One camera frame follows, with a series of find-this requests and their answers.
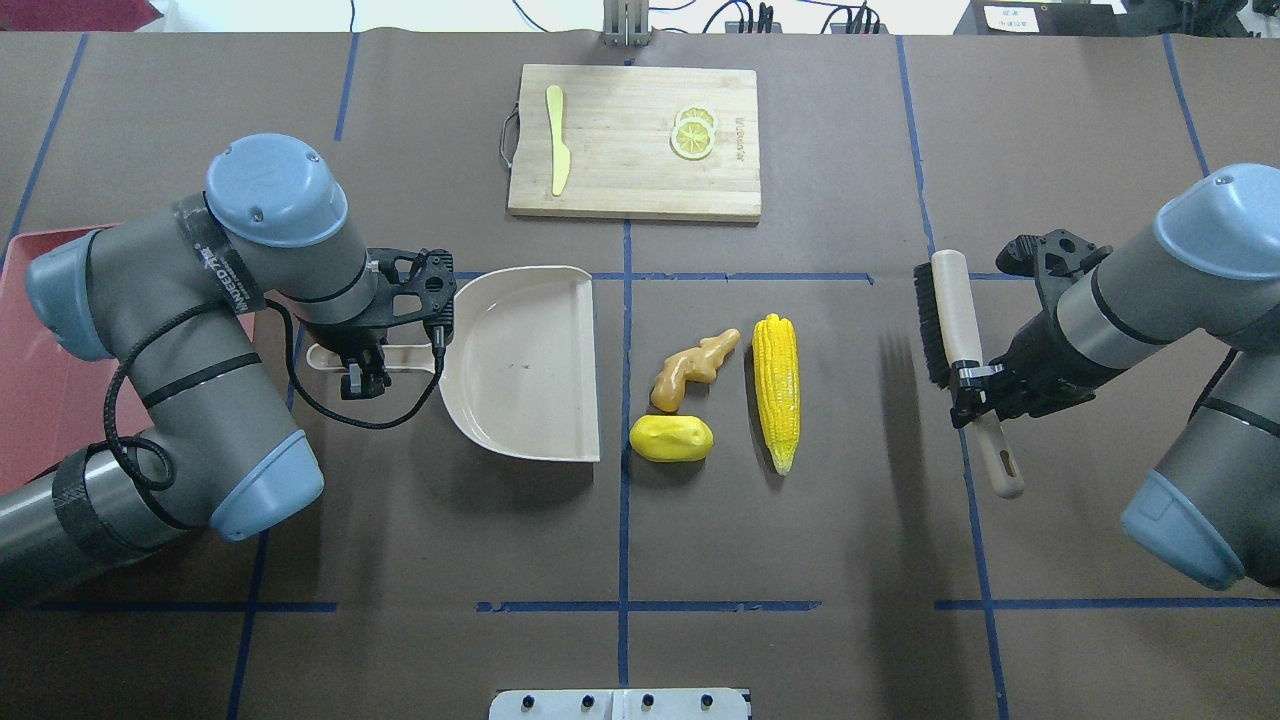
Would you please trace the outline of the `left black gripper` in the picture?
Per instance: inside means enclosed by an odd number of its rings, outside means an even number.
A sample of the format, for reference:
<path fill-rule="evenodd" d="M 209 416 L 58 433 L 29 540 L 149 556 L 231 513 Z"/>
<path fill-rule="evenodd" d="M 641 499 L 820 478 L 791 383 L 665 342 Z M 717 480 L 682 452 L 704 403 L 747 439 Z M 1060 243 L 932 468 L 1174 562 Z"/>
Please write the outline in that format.
<path fill-rule="evenodd" d="M 364 400 L 367 391 L 384 393 L 390 384 L 383 352 L 385 329 L 367 325 L 369 319 L 360 318 L 370 314 L 385 320 L 392 307 L 390 295 L 378 290 L 347 290 L 333 297 L 300 300 L 300 318 L 316 342 L 346 364 L 340 382 L 343 400 Z"/>

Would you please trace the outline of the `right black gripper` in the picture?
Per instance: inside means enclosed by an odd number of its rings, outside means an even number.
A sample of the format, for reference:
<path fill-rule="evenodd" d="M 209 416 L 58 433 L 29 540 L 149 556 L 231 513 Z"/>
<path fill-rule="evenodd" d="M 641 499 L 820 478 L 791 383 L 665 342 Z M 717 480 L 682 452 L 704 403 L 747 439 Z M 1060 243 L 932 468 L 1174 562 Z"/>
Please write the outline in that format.
<path fill-rule="evenodd" d="M 1048 309 L 1028 322 L 993 363 L 955 363 L 955 386 L 993 387 L 993 407 L 1002 420 L 1046 416 L 1088 402 L 1124 372 L 1098 364 L 1070 345 L 1056 311 Z M 950 419 L 955 429 L 991 410 L 984 392 L 952 392 Z"/>

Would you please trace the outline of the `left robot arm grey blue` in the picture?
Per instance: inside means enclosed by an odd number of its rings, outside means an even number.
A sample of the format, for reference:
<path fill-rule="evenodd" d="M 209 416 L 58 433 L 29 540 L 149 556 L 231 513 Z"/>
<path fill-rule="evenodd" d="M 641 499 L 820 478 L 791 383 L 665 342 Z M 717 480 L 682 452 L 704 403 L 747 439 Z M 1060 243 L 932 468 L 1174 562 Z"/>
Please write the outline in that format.
<path fill-rule="evenodd" d="M 116 360 L 151 425 L 3 500 L 3 609 L 187 532 L 242 541 L 311 505 L 323 471 L 239 318 L 278 292 L 306 322 L 344 324 L 374 301 L 369 261 L 326 161 L 278 133 L 232 142 L 201 192 L 37 256 L 36 316 L 73 356 Z"/>

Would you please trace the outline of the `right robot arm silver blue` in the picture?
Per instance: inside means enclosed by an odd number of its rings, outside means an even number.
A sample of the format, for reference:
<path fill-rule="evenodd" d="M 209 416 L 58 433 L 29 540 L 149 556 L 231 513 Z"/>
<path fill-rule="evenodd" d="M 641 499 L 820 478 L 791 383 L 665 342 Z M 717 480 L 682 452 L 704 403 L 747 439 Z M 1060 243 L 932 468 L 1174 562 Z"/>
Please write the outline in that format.
<path fill-rule="evenodd" d="M 992 459 L 1007 451 L 1001 420 L 1087 404 L 1164 350 L 1188 361 L 1156 364 L 1190 407 L 1121 525 L 1213 591 L 1277 588 L 1277 193 L 1275 167 L 1240 163 L 1117 247 L 1065 229 L 1018 236 L 995 264 L 1029 279 L 1037 301 L 1004 351 L 980 347 L 963 254 L 940 250 L 916 269 L 931 379 Z"/>

